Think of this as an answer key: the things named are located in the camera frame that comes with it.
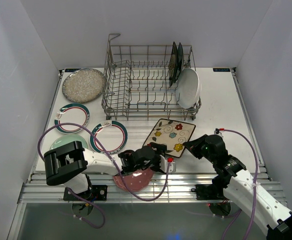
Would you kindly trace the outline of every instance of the plate with teal rim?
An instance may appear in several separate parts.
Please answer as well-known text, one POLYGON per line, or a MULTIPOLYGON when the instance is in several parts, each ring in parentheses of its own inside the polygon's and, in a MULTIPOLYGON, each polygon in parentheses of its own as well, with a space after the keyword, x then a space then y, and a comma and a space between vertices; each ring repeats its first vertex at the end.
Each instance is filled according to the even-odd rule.
MULTIPOLYGON (((115 154, 123 149, 127 143, 127 130, 123 124, 114 120, 106 120, 98 124, 91 131, 105 147, 107 152, 115 154)), ((91 136, 89 139, 91 148, 97 153, 104 153, 101 146, 91 136)))
MULTIPOLYGON (((87 126, 90 121, 90 111, 80 103, 71 103, 63 106, 56 113, 54 124, 73 123, 83 127, 87 126)), ((75 134, 82 128, 73 125, 63 125, 56 127, 63 134, 75 134)))
POLYGON ((67 135, 64 135, 64 136, 57 138, 52 143, 49 150, 59 148, 61 146, 64 146, 64 145, 69 144, 69 143, 74 142, 74 141, 81 142, 82 147, 85 149, 88 149, 87 142, 82 136, 77 135, 77 134, 67 134, 67 135))

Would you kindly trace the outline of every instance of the wire dish rack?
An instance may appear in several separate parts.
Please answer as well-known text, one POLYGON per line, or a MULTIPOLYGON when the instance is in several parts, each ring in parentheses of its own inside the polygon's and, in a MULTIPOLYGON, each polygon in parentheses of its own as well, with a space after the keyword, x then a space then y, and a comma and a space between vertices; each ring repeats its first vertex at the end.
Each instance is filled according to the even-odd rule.
MULTIPOLYGON (((106 84, 101 106, 110 120, 133 118, 195 119, 201 99, 182 108, 175 95, 178 81, 170 87, 169 62, 172 45, 112 45, 120 34, 110 34, 104 67, 106 84)), ((194 68, 191 45, 183 45, 184 68, 194 68)))

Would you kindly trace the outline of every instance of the white cable tie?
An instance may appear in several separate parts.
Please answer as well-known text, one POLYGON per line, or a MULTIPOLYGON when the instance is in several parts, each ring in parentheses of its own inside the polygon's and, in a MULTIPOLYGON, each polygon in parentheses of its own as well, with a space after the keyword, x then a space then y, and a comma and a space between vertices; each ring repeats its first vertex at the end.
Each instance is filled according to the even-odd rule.
POLYGON ((257 187, 260 186, 260 185, 261 185, 261 183, 258 182, 258 181, 257 181, 256 183, 252 183, 252 184, 251 184, 251 188, 250 188, 250 190, 252 190, 254 187, 257 188, 257 187))

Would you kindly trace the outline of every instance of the white tabletop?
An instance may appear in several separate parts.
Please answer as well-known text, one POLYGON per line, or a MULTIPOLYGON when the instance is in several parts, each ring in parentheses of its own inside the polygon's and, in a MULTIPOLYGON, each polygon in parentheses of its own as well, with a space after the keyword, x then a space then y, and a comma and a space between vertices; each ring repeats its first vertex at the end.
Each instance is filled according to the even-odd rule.
MULTIPOLYGON (((97 70, 100 70, 101 72, 104 71, 103 68, 97 68, 97 70)), ((204 134, 214 134, 215 128, 236 130, 244 134, 250 140, 248 126, 245 121, 232 73, 214 72, 212 68, 208 67, 197 67, 196 71, 202 85, 200 95, 202 105, 195 120, 188 119, 185 121, 196 125, 191 140, 197 139, 204 134)), ((47 128, 54 125, 55 115, 59 109, 71 103, 62 93, 63 81, 70 74, 71 72, 64 72, 63 74, 47 128)), ((106 115, 101 106, 101 101, 102 97, 100 96, 96 100, 85 104, 90 112, 90 121, 87 125, 87 128, 90 130, 106 119, 106 115)), ((126 127, 128 132, 127 143, 122 149, 122 151, 125 151, 128 149, 136 150, 141 148, 158 119, 149 121, 144 119, 132 119, 127 121, 126 118, 119 118, 118 121, 126 127)), ((89 146, 88 148, 91 149, 89 144, 90 135, 83 130, 78 134, 86 139, 89 146)), ((53 129, 49 132, 43 140, 41 148, 42 153, 44 154, 47 152, 52 143, 61 136, 63 136, 63 133, 59 132, 57 129, 53 129)), ((223 132, 223 136, 229 154, 242 161, 251 173, 255 172, 254 155, 248 143, 235 133, 223 132)), ((179 174, 215 173, 212 164, 209 161, 204 158, 197 159, 187 150, 185 150, 181 158, 176 159, 175 161, 176 172, 179 174)), ((44 162, 39 157, 35 171, 45 171, 44 162)))

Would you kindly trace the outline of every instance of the plate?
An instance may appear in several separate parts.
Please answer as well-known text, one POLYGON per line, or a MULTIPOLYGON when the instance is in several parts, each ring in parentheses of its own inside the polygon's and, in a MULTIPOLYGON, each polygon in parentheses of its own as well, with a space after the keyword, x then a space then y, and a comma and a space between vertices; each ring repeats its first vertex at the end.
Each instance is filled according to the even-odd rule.
MULTIPOLYGON (((123 124, 114 120, 106 120, 98 124, 91 131, 110 154, 117 153, 125 146, 128 138, 127 130, 123 124)), ((91 136, 91 148, 97 153, 104 153, 99 144, 91 136)))
POLYGON ((178 77, 180 76, 182 70, 183 70, 183 64, 184 64, 184 50, 183 46, 181 43, 178 45, 178 69, 177 69, 177 74, 176 74, 176 80, 177 81, 178 77))
POLYGON ((80 141, 82 147, 85 149, 88 149, 87 142, 82 136, 79 136, 77 134, 68 134, 68 135, 61 136, 60 138, 57 138, 56 141, 54 141, 53 144, 50 146, 49 150, 59 148, 65 144, 69 144, 74 141, 80 141))
MULTIPOLYGON (((59 109, 56 113, 54 124, 73 123, 85 127, 89 120, 90 111, 87 107, 79 103, 71 103, 59 109)), ((56 129, 63 134, 75 134, 82 130, 82 128, 72 125, 58 126, 56 129)))
MULTIPOLYGON (((132 174, 124 176, 123 178, 130 190, 132 190, 133 192, 139 192, 149 185, 153 174, 153 170, 151 170, 151 168, 149 167, 145 170, 134 171, 132 174)), ((112 179, 114 180, 117 187, 128 192, 120 176, 113 176, 112 179)))
POLYGON ((176 80, 176 74, 178 70, 178 50, 176 43, 172 43, 171 55, 168 65, 168 72, 169 72, 169 86, 171 87, 176 80))
POLYGON ((178 78, 176 88, 177 103, 184 109, 192 107, 200 98, 202 85, 198 74, 191 68, 184 68, 178 78))
POLYGON ((82 68, 70 74, 62 83, 62 94, 73 103, 85 104, 103 92, 106 79, 101 71, 82 68))

